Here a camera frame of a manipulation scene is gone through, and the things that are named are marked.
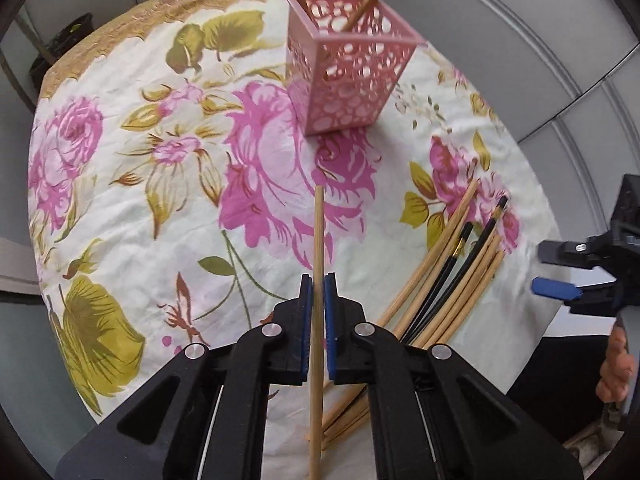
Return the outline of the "person right hand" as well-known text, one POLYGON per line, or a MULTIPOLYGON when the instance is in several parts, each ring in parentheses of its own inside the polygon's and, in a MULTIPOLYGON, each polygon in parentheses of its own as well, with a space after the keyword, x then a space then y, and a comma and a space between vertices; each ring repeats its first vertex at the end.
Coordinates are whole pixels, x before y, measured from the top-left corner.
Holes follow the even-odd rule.
POLYGON ((625 331, 615 325, 608 337, 605 360, 600 368, 597 396, 604 403, 622 402, 626 399, 629 381, 634 371, 634 358, 627 351, 625 331))

